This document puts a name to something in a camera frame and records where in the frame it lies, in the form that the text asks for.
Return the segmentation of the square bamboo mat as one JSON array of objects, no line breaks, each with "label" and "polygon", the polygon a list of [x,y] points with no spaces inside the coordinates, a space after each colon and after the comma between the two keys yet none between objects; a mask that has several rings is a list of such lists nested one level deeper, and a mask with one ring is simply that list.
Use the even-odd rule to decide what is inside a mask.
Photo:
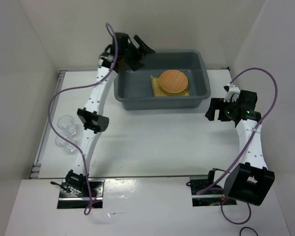
[{"label": "square bamboo mat", "polygon": [[179,94],[170,94],[166,93],[159,84],[159,77],[151,76],[151,86],[152,86],[152,92],[154,97],[167,97],[167,96],[190,96],[189,91],[186,90]]}]

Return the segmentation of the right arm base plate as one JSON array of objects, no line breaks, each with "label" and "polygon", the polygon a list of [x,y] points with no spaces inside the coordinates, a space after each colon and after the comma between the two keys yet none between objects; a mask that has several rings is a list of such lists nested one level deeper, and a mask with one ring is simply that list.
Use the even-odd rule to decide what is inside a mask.
[{"label": "right arm base plate", "polygon": [[214,186],[215,190],[211,189],[201,195],[198,194],[200,190],[207,188],[211,183],[212,180],[208,176],[190,177],[190,180],[186,183],[186,186],[191,191],[193,207],[220,206],[226,199],[220,185]]}]

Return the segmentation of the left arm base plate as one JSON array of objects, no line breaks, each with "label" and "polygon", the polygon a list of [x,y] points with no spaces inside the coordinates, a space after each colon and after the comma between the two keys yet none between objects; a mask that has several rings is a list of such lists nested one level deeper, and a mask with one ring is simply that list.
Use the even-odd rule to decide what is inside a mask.
[{"label": "left arm base plate", "polygon": [[[92,197],[92,208],[103,207],[104,179],[89,179]],[[89,192],[74,190],[67,186],[65,180],[61,181],[57,209],[78,209],[89,205]]]}]

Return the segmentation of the orange round woven coaster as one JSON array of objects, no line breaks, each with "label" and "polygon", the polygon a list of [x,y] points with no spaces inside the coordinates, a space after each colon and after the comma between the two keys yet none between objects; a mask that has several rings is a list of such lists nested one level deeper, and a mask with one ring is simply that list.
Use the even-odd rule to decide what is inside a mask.
[{"label": "orange round woven coaster", "polygon": [[187,76],[178,70],[167,70],[159,77],[159,84],[169,92],[179,92],[189,86]]}]

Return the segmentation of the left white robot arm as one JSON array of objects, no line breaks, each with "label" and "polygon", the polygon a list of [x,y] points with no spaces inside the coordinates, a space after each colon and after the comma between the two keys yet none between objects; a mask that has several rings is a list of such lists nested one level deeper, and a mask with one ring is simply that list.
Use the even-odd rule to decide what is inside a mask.
[{"label": "left white robot arm", "polygon": [[76,196],[92,196],[88,186],[90,161],[101,134],[108,128],[109,118],[103,115],[104,105],[113,81],[125,66],[136,71],[143,67],[142,59],[155,51],[138,35],[130,38],[128,34],[117,32],[111,45],[99,57],[97,76],[89,100],[77,110],[83,124],[83,138],[79,155],[65,177],[65,182]]}]

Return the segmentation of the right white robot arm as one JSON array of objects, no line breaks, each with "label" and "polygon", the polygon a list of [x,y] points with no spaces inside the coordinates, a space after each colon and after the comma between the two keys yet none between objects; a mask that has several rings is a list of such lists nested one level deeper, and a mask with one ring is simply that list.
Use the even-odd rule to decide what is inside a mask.
[{"label": "right white robot arm", "polygon": [[275,180],[265,163],[261,144],[261,114],[255,111],[257,94],[252,91],[228,91],[226,98],[213,98],[205,116],[213,121],[233,121],[239,137],[240,158],[224,183],[227,198],[259,206]]}]

